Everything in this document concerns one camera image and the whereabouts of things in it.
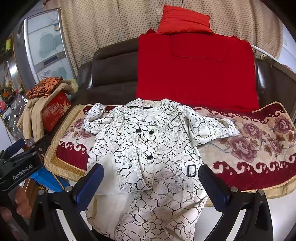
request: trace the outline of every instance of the finger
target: finger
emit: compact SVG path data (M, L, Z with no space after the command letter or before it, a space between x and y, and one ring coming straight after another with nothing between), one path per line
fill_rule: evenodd
M4 221L7 222L12 219L11 211L5 207L0 207L0 213Z
M25 202L28 198L26 196L24 189L21 186L18 186L17 188L18 189L15 193L15 202L17 204L21 204L21 203Z
M17 213L23 218L29 218L31 216L31 207L29 202L23 202L17 206Z

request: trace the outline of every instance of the red gift box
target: red gift box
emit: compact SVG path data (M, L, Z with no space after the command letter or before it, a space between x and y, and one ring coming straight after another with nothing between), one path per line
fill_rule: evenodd
M42 110L43 128L51 131L71 104L64 91L60 91Z

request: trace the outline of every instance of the brown leather sofa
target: brown leather sofa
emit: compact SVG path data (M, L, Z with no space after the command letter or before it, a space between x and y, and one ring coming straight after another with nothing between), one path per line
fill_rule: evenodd
M77 104L122 105L135 99L138 67L138 38L106 46L94 53L93 60L79 68L80 90L73 96ZM296 74L276 62L255 61L260 107L279 101L295 120ZM50 135L54 135L66 115Z

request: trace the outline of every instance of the beige jacket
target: beige jacket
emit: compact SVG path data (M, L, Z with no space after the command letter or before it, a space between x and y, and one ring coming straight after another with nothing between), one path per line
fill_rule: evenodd
M75 80L63 80L48 98L36 97L28 101L17 123L17 127L23 131L25 139L31 139L31 131L33 131L35 142L44 136L42 110L61 90L73 95L78 90L78 84Z

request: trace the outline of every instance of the folded orange garment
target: folded orange garment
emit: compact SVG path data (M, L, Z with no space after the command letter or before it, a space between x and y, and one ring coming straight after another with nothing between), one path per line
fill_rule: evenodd
M27 92L28 99L35 97L47 98L62 82L63 77L50 77L41 80L36 86Z

